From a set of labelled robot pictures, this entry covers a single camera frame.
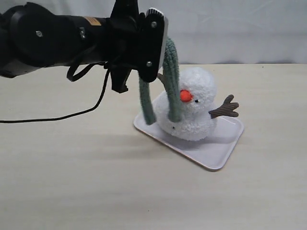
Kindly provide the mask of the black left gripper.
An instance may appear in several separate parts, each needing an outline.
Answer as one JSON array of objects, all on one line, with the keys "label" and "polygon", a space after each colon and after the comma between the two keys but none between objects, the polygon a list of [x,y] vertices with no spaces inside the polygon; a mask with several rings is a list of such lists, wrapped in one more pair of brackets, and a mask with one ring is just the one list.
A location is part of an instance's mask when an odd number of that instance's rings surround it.
[{"label": "black left gripper", "polygon": [[118,93],[128,91],[127,79],[138,43],[140,21],[137,0],[117,0],[107,21],[107,61],[104,68],[111,74],[111,89]]}]

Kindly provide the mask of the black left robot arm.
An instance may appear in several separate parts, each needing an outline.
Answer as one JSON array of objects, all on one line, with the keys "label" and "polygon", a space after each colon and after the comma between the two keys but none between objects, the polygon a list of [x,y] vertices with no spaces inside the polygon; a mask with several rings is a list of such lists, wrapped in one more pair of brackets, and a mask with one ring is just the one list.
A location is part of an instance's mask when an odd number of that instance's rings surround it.
[{"label": "black left robot arm", "polygon": [[124,93],[145,14],[135,0],[118,0],[107,18],[53,14],[34,2],[0,15],[0,74],[15,78],[66,66],[77,81],[94,65],[110,69],[112,90]]}]

